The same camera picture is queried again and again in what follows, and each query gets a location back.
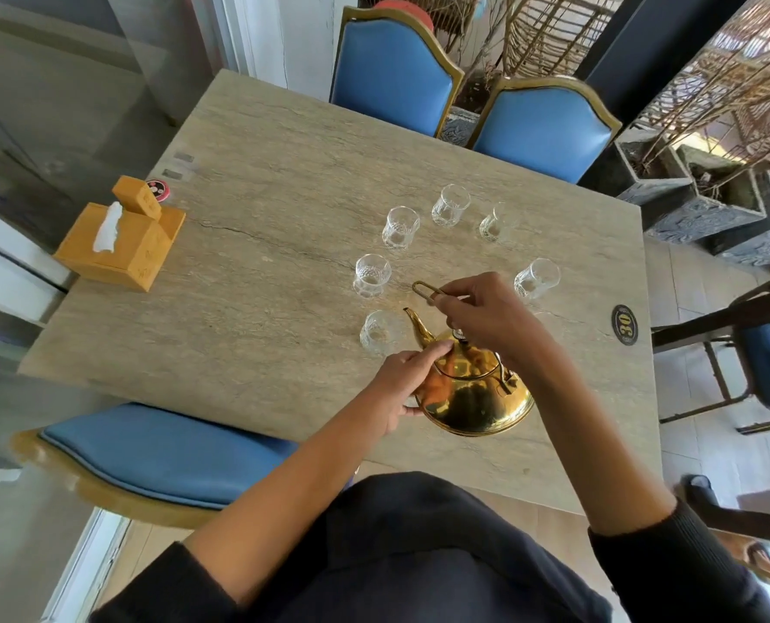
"hand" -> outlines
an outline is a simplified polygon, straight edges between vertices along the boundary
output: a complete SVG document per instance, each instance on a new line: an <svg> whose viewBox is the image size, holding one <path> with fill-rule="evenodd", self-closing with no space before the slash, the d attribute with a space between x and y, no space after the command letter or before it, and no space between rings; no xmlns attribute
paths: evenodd
<svg viewBox="0 0 770 623"><path fill-rule="evenodd" d="M540 321L497 273L464 277L440 290L445 294L434 295L434 305L448 317L449 327L459 328L469 343L501 358L519 355L532 335L545 334L550 340Z"/></svg>
<svg viewBox="0 0 770 623"><path fill-rule="evenodd" d="M387 417L385 433L396 430L402 415L419 415L422 409L405 406L405 400L422 384L435 360L448 354L452 340L439 340L421 352L407 350L391 354L379 367L377 375L362 392L371 398L371 406Z"/></svg>

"teapot lid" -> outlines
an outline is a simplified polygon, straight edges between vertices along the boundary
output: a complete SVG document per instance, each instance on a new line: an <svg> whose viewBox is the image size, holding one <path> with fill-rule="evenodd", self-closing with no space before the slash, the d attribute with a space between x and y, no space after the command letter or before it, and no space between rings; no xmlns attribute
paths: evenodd
<svg viewBox="0 0 770 623"><path fill-rule="evenodd" d="M500 364L494 352L474 347L460 331L450 331L440 338L454 340L451 351L434 361L443 376L459 380L479 380L491 374Z"/></svg>

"wooden tissue box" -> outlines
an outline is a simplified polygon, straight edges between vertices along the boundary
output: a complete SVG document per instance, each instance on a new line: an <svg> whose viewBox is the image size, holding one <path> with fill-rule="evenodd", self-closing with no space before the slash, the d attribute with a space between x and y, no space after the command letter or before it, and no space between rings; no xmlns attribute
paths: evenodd
<svg viewBox="0 0 770 623"><path fill-rule="evenodd" d="M141 179L121 177L113 193L122 205L113 252L93 251L108 207L89 203L54 257L90 280L148 292L183 225L185 212L161 206Z"/></svg>

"teapot spout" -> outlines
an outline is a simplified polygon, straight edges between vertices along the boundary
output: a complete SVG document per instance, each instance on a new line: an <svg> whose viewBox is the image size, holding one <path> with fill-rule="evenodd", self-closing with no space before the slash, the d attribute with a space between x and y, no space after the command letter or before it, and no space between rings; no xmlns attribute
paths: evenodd
<svg viewBox="0 0 770 623"><path fill-rule="evenodd" d="M405 313L408 315L408 318L411 320L411 323L414 325L414 336L416 337L416 342L419 343L421 348L424 350L426 347L431 345L436 340L436 338L433 334L431 334L428 328L425 327L417 313L413 312L410 308L403 308L402 310L405 311Z"/></svg>

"blue chair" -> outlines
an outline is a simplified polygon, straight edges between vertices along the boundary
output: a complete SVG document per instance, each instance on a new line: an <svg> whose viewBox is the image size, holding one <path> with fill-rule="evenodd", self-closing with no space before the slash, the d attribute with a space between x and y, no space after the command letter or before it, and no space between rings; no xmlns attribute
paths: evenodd
<svg viewBox="0 0 770 623"><path fill-rule="evenodd" d="M438 136L463 71L416 17L345 6L330 102Z"/></svg>
<svg viewBox="0 0 770 623"><path fill-rule="evenodd" d="M465 147L577 183L621 125L580 80L500 78Z"/></svg>
<svg viewBox="0 0 770 623"><path fill-rule="evenodd" d="M753 289L753 291L741 295L731 304L746 302L763 292L768 292L769 286L770 282L767 282L766 284ZM714 343L722 343L736 349L747 383L743 393L736 397L731 397L728 385L725 382L725 377L722 374L722 367L714 352ZM766 408L770 408L770 323L746 328L735 327L730 336L721 336L710 341L704 341L702 345L705 347L705 352L708 355L723 400L721 402L713 403L712 405L694 408L685 413L663 418L659 420L661 424L691 417L692 415L711 411L716 408L735 405L752 396L756 397ZM749 435L762 433L767 430L770 430L770 421L743 426L738 428L737 432L743 435Z"/></svg>
<svg viewBox="0 0 770 623"><path fill-rule="evenodd" d="M205 523L297 448L138 404L24 431L10 444L20 461L62 473L98 507L183 529Z"/></svg>

